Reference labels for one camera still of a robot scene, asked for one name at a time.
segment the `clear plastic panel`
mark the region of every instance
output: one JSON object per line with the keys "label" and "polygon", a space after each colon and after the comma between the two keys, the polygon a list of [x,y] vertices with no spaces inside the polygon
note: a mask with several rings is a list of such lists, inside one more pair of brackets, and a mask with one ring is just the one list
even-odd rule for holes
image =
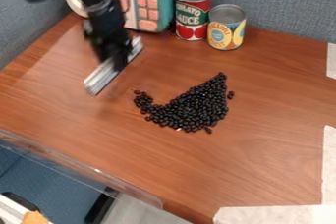
{"label": "clear plastic panel", "polygon": [[117,198],[118,192],[122,192],[156,208],[163,208],[163,203],[158,197],[33,140],[8,131],[0,131],[0,147],[113,198]]}

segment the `orange object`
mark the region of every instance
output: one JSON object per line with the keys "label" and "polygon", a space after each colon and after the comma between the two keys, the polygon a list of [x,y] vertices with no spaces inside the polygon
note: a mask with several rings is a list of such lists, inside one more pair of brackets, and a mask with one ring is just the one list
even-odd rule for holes
{"label": "orange object", "polygon": [[157,30],[157,22],[154,21],[148,21],[148,20],[140,20],[139,26],[143,30],[147,31],[156,31]]}
{"label": "orange object", "polygon": [[157,9],[157,0],[148,0],[148,7],[150,9]]}
{"label": "orange object", "polygon": [[147,18],[148,11],[145,8],[139,8],[139,15],[141,18]]}
{"label": "orange object", "polygon": [[137,0],[137,2],[138,2],[138,5],[141,6],[141,7],[146,7],[147,6],[146,0]]}
{"label": "orange object", "polygon": [[149,18],[157,21],[159,19],[159,12],[157,10],[149,10]]}
{"label": "orange object", "polygon": [[48,220],[39,212],[28,212],[25,214],[22,224],[48,224]]}

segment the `tin can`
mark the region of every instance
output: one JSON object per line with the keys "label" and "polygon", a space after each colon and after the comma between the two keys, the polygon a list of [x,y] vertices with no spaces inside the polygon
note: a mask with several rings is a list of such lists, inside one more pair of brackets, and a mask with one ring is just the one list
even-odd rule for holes
{"label": "tin can", "polygon": [[176,33],[185,40],[206,38],[211,0],[176,0]]}
{"label": "tin can", "polygon": [[247,16],[236,5],[223,4],[214,7],[209,13],[207,28],[208,43],[220,50],[232,50],[243,43]]}

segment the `black bean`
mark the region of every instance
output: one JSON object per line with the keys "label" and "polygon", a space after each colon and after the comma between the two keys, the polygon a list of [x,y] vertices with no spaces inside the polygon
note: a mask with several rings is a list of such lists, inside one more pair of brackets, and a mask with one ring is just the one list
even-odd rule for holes
{"label": "black bean", "polygon": [[205,129],[205,131],[208,133],[208,134],[212,134],[212,130],[210,129],[210,128],[204,128]]}
{"label": "black bean", "polygon": [[228,99],[232,100],[234,96],[235,96],[235,92],[234,91],[229,91],[228,96],[227,96]]}

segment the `wooden table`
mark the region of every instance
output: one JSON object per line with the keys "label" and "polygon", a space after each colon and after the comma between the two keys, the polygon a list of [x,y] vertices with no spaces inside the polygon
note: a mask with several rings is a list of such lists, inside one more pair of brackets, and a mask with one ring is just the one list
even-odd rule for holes
{"label": "wooden table", "polygon": [[[103,171],[110,181],[73,167],[111,187],[157,196],[194,223],[211,223],[222,206],[320,203],[323,127],[336,126],[326,43],[257,28],[230,52],[142,38],[141,56],[94,98],[83,80],[97,61],[70,15],[2,71],[0,129]],[[165,103],[221,71],[236,96],[212,135],[159,128],[134,106],[135,89]]]}

